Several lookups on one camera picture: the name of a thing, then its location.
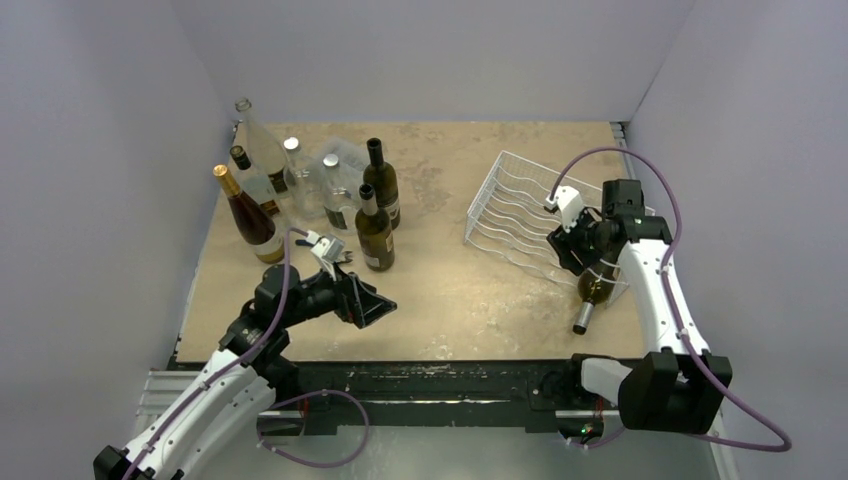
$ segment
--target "bottle label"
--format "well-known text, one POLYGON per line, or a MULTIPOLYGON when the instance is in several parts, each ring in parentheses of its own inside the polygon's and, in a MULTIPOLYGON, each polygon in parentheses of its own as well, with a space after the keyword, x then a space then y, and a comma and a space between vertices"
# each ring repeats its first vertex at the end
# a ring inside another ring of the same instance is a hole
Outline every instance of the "bottle label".
POLYGON ((380 205, 379 207, 384 208, 386 213, 389 214, 389 218, 394 220, 400 213, 400 199, 395 197, 395 199, 391 202, 388 202, 385 205, 380 205))
POLYGON ((324 207, 324 212, 327 213, 327 219, 330 221, 330 225, 339 230, 347 230, 347 223, 345 223, 342 212, 334 212, 327 207, 324 207))
POLYGON ((390 256, 389 254, 394 255, 392 250, 395 248, 395 243, 390 226, 378 235, 363 235, 359 231, 357 231, 357 234, 359 235, 359 244, 362 246, 365 263, 368 265, 377 268, 382 267, 380 257, 386 258, 390 256))
POLYGON ((371 265, 372 267, 375 267, 375 268, 380 268, 380 259, 379 258, 369 256, 368 254, 362 255, 362 257, 365 258, 365 263, 367 263, 368 265, 371 265))
POLYGON ((274 200, 264 202, 260 206, 262 207, 262 210, 265 210, 265 213, 267 213, 269 217, 273 217, 274 215, 280 213, 280 207, 274 200))
POLYGON ((252 245, 253 253, 263 262, 276 263, 283 258, 283 234, 282 230, 278 229, 265 243, 252 245))
POLYGON ((274 186, 274 191, 277 192, 277 195, 281 195, 289 191, 289 187, 286 186, 286 169, 280 170, 276 173, 269 173, 268 178, 271 179, 271 185, 274 186))

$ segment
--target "white wall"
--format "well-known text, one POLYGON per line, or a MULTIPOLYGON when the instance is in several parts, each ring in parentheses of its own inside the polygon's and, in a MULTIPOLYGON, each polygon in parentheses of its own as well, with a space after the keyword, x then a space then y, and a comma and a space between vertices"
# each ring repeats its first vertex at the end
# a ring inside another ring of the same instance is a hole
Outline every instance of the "white wall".
POLYGON ((628 120, 693 0, 172 0, 232 111, 628 120))
POLYGON ((0 7, 0 465, 92 478, 164 367, 226 116, 165 0, 0 7))
MULTIPOLYGON (((737 452, 743 478, 848 478, 846 19, 844 0, 698 1, 629 130, 680 197, 681 282, 731 387, 795 440, 737 452)), ((732 436, 776 442, 727 404, 732 436)))

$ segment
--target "bottle cap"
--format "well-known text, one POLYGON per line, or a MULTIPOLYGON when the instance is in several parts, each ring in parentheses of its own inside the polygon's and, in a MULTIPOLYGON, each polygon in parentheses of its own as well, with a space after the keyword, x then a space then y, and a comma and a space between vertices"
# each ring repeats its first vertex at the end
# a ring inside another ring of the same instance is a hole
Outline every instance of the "bottle cap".
POLYGON ((241 145, 235 145, 230 149, 230 157, 233 158, 233 162, 239 167, 239 170, 250 168, 250 159, 247 158, 247 154, 244 153, 244 148, 241 145))
POLYGON ((289 137, 283 140, 283 146, 286 147, 286 150, 297 150, 300 148, 300 140, 298 140, 297 137, 289 137))
POLYGON ((339 156, 336 155, 335 153, 331 153, 331 154, 327 155, 326 157, 324 157, 324 166, 329 167, 329 168, 338 167, 339 166, 339 156))
POLYGON ((363 183, 361 187, 359 187, 359 198, 363 200, 371 200, 374 197, 374 187, 367 183, 363 183))
POLYGON ((248 100, 246 97, 241 97, 236 100, 236 111, 239 113, 250 110, 250 107, 252 106, 253 105, 250 104, 250 100, 248 100))
POLYGON ((228 197, 235 197, 241 192, 241 187, 238 186, 236 179, 233 178, 233 174, 230 173, 230 169, 226 165, 215 165, 215 168, 212 169, 212 174, 218 179, 218 183, 221 184, 221 190, 228 197))

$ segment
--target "tabletop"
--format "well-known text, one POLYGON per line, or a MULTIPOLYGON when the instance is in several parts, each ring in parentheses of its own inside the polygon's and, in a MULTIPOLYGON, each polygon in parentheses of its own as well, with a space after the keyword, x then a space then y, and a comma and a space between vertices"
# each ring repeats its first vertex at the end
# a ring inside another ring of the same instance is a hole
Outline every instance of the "tabletop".
MULTIPOLYGON (((595 312, 584 336, 571 332, 576 290, 527 274, 463 244, 466 212, 501 150, 555 170, 589 148, 614 146, 607 123, 308 123, 272 124, 279 138, 296 136, 309 152, 330 136, 364 146, 383 141, 398 173, 402 221, 394 232, 396 261, 369 270, 356 236, 341 237, 354 260, 344 266, 398 309, 359 330, 333 314, 289 330, 291 360, 491 360, 568 358, 573 353, 641 357, 636 305, 626 291, 595 312)), ((587 158, 569 172, 592 185, 626 176, 621 157, 587 158)), ((211 169, 209 181, 214 182, 211 169)), ((298 225, 327 231, 326 222, 298 225)), ((308 248, 292 245, 303 276, 318 271, 308 248)), ((268 268, 241 239, 219 194, 188 299, 180 362, 206 361, 268 268)))

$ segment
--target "dark green wine bottle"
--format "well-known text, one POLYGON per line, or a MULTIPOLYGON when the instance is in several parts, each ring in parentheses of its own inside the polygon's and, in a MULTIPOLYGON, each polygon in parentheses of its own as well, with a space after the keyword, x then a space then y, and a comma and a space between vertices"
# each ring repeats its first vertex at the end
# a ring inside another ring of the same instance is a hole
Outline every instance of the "dark green wine bottle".
POLYGON ((616 277, 616 267, 613 265, 615 265, 614 256, 605 255, 601 261, 587 268, 577 280, 577 293, 583 300, 583 305, 580 306, 574 326, 571 328, 577 335, 586 333, 595 305, 606 302, 612 294, 616 277))
POLYGON ((395 263, 395 245, 389 214, 377 206, 374 187, 367 183, 359 187, 362 208, 356 212, 356 234, 371 270, 382 272, 395 263))
POLYGON ((383 142, 372 138, 366 143, 371 164, 362 173, 363 183, 374 187, 377 193, 377 206, 385 209, 392 219, 392 229, 400 225, 400 197, 397 190, 397 173, 389 162, 383 159, 383 142))

